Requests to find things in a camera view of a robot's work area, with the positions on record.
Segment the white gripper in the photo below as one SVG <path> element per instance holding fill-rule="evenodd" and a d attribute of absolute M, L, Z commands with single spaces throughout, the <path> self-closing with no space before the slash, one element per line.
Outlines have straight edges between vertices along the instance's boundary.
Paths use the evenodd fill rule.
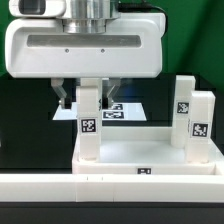
<path fill-rule="evenodd" d="M 120 78 L 154 78 L 162 70 L 162 13 L 123 13 L 103 34 L 68 34 L 58 19 L 16 19 L 5 34 L 6 70 L 15 78 L 52 78 L 63 109 L 72 107 L 63 78 L 102 80 L 102 108 L 113 106 Z"/>

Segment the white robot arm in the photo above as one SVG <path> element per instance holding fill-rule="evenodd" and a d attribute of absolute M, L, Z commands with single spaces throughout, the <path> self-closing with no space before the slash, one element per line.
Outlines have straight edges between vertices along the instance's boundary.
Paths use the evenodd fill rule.
<path fill-rule="evenodd" d="M 63 102 L 65 78 L 102 78 L 103 107 L 123 78 L 162 70 L 168 18 L 146 1 L 9 0 L 15 19 L 5 34 L 5 65 L 16 78 L 50 78 Z"/>

